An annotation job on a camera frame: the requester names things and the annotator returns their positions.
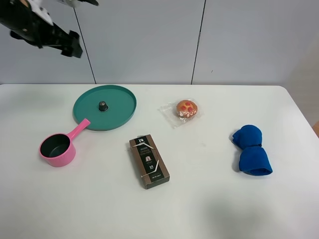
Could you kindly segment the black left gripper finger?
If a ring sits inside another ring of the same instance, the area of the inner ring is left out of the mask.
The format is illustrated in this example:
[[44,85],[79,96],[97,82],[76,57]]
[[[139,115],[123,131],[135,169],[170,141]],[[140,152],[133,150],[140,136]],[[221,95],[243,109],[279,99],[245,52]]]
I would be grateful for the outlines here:
[[69,34],[68,34],[69,38],[70,38],[70,41],[68,43],[68,49],[69,50],[79,50],[81,49],[81,46],[80,46],[80,42],[79,42],[79,34],[75,31],[72,31],[70,30],[69,31]]
[[75,57],[75,58],[81,58],[83,53],[83,50],[81,46],[76,47],[63,47],[61,50],[61,55],[66,57]]

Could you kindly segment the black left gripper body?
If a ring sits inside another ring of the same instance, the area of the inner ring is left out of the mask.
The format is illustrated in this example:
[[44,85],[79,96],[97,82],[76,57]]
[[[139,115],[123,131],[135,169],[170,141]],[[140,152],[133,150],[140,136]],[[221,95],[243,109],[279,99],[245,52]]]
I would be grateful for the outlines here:
[[11,37],[32,46],[56,49],[70,47],[70,35],[56,25],[41,0],[1,0],[0,23]]

